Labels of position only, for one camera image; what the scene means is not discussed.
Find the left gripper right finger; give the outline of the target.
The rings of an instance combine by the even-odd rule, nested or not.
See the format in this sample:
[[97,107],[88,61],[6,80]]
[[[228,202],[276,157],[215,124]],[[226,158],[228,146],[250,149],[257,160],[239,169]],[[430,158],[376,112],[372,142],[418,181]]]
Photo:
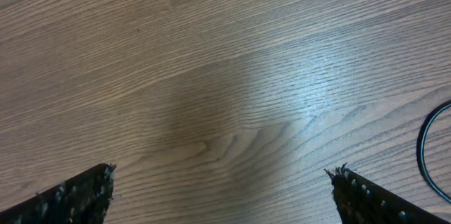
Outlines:
[[326,174],[342,224],[450,224],[345,166]]

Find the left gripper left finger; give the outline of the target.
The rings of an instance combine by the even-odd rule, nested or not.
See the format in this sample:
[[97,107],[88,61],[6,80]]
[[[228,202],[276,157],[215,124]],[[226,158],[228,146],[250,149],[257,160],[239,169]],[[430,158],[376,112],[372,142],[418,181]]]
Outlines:
[[100,163],[1,212],[1,224],[102,224],[115,165]]

